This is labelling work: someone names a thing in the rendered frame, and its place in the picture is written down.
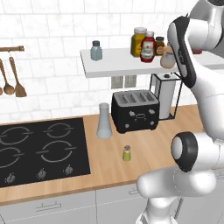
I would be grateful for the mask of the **pale grey conical bottle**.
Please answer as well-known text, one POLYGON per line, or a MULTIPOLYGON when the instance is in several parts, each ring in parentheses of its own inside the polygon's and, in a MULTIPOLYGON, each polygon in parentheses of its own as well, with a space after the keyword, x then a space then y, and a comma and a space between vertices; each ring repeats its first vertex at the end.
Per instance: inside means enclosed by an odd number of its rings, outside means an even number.
POLYGON ((112 129, 109 120, 109 105, 106 102, 102 102, 99 105, 100 115, 98 121, 98 128, 96 135, 100 139, 108 139, 112 136, 112 129))

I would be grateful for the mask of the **small green shaker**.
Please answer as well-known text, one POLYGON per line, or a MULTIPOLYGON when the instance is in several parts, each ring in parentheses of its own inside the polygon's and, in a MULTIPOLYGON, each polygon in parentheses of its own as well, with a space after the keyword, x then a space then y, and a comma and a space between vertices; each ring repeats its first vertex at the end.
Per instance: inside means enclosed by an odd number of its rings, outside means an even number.
POLYGON ((130 161, 131 160, 131 150, 129 145, 125 145, 123 149, 122 159, 124 161, 130 161))

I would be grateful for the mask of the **grey-blue shaker jar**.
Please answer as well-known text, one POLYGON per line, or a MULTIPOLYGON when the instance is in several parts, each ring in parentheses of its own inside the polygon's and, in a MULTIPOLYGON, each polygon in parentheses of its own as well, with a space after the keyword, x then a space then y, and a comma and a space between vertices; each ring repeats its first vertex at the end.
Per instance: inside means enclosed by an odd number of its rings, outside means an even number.
POLYGON ((102 48, 100 46, 100 41, 99 40, 94 40, 92 42, 92 47, 91 47, 91 50, 90 50, 90 57, 94 61, 102 59, 102 48))

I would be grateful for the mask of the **red ketchup bottle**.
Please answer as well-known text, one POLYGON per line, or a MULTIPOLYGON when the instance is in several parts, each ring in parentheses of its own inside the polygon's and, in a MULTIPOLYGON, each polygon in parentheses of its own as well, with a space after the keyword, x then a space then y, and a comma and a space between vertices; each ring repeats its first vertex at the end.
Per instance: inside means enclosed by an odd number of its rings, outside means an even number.
POLYGON ((147 31, 141 43, 140 59, 144 63, 151 63, 155 56, 156 41, 154 32, 147 31))

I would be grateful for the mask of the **dark brown bottle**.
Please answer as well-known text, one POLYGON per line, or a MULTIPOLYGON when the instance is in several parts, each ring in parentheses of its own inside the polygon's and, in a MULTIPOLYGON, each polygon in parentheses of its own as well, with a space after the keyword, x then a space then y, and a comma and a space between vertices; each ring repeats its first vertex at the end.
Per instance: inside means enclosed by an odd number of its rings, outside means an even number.
POLYGON ((156 55, 162 55, 163 54, 163 49, 164 49, 165 43, 164 43, 164 38, 163 37, 156 37, 156 55))

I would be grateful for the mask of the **black four-slot toaster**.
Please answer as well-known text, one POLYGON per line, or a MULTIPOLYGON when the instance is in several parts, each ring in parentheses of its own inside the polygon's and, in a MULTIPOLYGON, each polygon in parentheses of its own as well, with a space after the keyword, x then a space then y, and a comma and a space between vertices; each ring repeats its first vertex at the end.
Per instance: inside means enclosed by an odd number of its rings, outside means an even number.
POLYGON ((154 130, 159 120, 159 100, 150 90, 115 92, 111 116, 120 134, 135 130, 154 130))

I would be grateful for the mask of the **paper towel roll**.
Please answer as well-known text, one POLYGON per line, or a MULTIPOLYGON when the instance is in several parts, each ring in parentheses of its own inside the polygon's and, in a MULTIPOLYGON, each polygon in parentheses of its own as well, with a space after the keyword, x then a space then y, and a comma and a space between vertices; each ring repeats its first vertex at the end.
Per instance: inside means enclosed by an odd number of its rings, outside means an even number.
POLYGON ((177 76, 174 73, 161 73, 157 75, 155 96, 160 102, 160 119, 166 119, 170 114, 176 79, 177 76))

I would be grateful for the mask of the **yellow mustard jar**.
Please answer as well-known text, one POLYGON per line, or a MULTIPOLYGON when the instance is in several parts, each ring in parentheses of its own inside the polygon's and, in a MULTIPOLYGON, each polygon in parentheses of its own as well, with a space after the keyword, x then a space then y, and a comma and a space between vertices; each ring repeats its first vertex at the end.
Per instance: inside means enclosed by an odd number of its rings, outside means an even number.
POLYGON ((133 57, 139 57, 141 52, 141 43, 145 37, 147 29, 144 27, 136 27, 134 29, 134 34, 131 38, 131 48, 130 53, 133 57))

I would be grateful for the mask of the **beige jar with wooden lid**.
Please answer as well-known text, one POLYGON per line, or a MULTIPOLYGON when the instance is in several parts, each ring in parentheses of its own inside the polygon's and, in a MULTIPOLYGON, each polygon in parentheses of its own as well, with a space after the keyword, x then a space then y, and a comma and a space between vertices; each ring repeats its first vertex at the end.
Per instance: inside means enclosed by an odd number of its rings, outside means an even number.
POLYGON ((163 68, 173 68, 176 60, 172 51, 172 48, 169 45, 160 46, 157 49, 157 53, 162 55, 160 59, 160 66, 163 68))

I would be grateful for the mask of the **black hob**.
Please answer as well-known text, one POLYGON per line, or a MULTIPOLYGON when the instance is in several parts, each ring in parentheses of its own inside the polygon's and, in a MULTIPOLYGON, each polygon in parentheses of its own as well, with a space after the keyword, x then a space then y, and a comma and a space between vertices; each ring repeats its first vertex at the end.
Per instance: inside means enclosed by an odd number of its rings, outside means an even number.
POLYGON ((81 117, 0 126, 0 187, 90 173, 81 117), (38 178, 41 169, 44 178, 38 178), (13 173, 15 180, 7 183, 13 173))

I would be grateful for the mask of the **grey drawer front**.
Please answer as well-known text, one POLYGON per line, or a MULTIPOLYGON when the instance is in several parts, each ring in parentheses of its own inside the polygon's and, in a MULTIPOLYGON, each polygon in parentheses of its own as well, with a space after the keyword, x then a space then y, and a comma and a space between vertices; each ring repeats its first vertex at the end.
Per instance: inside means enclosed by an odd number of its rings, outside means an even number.
POLYGON ((95 192, 0 206, 0 224, 96 224, 95 192))
POLYGON ((97 190, 97 224, 136 224, 147 199, 139 193, 130 195, 132 189, 137 190, 137 186, 130 184, 97 190))

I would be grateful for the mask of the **wooden spatula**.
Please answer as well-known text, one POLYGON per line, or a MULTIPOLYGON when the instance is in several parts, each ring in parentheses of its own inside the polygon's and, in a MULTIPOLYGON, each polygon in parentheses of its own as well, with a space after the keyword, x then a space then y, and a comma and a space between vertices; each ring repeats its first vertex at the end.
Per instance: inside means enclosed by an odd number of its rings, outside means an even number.
POLYGON ((25 92, 25 88, 20 84, 20 82, 18 80, 18 74, 17 74, 15 61, 12 57, 9 57, 9 61, 10 61, 10 66, 11 66, 12 72, 13 72, 15 80, 16 80, 16 86, 15 86, 16 97, 26 97, 27 93, 25 92))

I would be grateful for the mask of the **wooden spoon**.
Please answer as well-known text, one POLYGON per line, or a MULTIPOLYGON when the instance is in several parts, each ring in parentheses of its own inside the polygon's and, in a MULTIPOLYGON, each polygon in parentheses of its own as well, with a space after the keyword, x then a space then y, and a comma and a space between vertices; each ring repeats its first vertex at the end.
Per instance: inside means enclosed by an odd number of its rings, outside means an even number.
POLYGON ((5 71, 4 71, 4 64, 2 62, 2 60, 0 59, 0 71, 2 72, 2 75, 3 75, 3 79, 4 79, 4 82, 5 82, 5 85, 3 87, 3 91, 7 94, 7 95, 13 95, 15 93, 15 88, 13 86, 11 86, 8 81, 7 81, 7 78, 6 78, 6 75, 5 75, 5 71))

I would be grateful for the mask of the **wall power outlet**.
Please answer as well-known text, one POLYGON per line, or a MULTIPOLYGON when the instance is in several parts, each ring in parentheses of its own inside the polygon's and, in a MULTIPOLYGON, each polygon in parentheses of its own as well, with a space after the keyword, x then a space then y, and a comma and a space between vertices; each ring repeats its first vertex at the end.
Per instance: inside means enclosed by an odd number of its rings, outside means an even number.
POLYGON ((122 76, 112 76, 111 77, 111 88, 122 88, 123 87, 123 77, 122 76))
POLYGON ((135 75, 126 75, 124 86, 126 88, 134 88, 137 84, 137 77, 135 75))

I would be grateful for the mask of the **white wall shelf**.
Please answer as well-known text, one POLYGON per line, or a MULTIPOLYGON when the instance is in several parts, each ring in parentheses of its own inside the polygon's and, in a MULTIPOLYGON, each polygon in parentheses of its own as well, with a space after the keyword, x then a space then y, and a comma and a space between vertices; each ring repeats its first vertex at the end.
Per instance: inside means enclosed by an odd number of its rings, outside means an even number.
POLYGON ((101 60, 91 60, 89 50, 81 50, 80 57, 87 78, 126 76, 138 74, 165 74, 177 72, 177 66, 171 69, 160 66, 160 57, 151 63, 143 63, 130 54, 128 48, 103 49, 101 60))

